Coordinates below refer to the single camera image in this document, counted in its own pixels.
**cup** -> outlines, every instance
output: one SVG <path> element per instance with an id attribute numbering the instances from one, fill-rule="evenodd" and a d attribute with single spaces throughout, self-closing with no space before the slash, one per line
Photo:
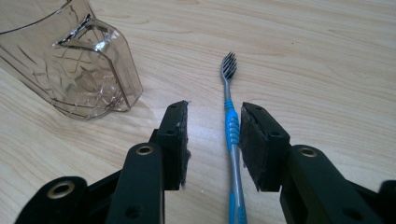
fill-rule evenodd
<path id="1" fill-rule="evenodd" d="M 70 118 L 129 111 L 143 89 L 125 37 L 87 0 L 59 4 L 2 2 L 0 66 Z"/>

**pitcher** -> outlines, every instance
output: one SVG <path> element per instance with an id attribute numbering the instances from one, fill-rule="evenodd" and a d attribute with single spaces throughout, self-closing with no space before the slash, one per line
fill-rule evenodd
<path id="1" fill-rule="evenodd" d="M 59 8 L 13 29 L 18 20 L 37 15 L 32 10 L 43 8 L 33 6 L 40 1 L 19 2 L 1 4 L 2 68 L 70 118 L 95 119 L 131 109 L 142 86 L 128 43 L 117 29 L 97 20 L 86 0 L 60 6 L 41 1 L 45 9 Z"/>

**cup rim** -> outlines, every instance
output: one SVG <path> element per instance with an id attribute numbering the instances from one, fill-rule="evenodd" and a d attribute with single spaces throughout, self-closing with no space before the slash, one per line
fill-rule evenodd
<path id="1" fill-rule="evenodd" d="M 0 35 L 5 35 L 5 34 L 8 34 L 8 33 L 12 33 L 12 32 L 14 32 L 14 31 L 18 31 L 18 30 L 27 28 L 27 27 L 32 26 L 32 25 L 36 25 L 36 24 L 38 24 L 39 22 L 48 19 L 48 18 L 51 17 L 52 15 L 54 15 L 54 14 L 56 14 L 57 12 L 61 11 L 62 9 L 64 9 L 67 5 L 70 4 L 71 1 L 73 1 L 73 0 L 66 0 L 66 3 L 64 3 L 61 7 L 59 7 L 59 8 L 56 9 L 55 11 L 51 12 L 48 16 L 43 17 L 42 19 L 40 19 L 40 20 L 38 20 L 38 21 L 34 21 L 34 22 L 32 22 L 32 23 L 28 23 L 27 25 L 24 25 L 24 26 L 15 28 L 15 29 L 11 29 L 11 30 L 8 30 L 8 31 L 0 32 Z"/>

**transparent cup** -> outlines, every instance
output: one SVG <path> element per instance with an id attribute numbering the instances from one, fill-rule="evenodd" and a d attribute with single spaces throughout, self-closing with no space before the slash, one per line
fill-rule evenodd
<path id="1" fill-rule="evenodd" d="M 124 36 L 86 0 L 0 0 L 0 66 L 60 112 L 129 111 L 143 89 Z"/>

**wooden table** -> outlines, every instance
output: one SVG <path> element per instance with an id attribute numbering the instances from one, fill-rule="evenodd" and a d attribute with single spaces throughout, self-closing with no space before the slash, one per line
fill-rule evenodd
<path id="1" fill-rule="evenodd" d="M 377 191 L 396 178 L 396 3 L 364 1 L 92 0 L 126 36 L 144 92 L 127 113 L 65 117 L 0 69 L 0 223 L 64 175 L 89 184 L 147 142 L 166 107 L 189 101 L 187 186 L 166 191 L 166 223 L 226 223 L 229 160 L 222 58 L 234 51 L 232 96 L 266 108 L 293 145 L 321 149 Z M 241 168 L 249 223 L 284 223 L 279 193 L 257 192 Z"/>

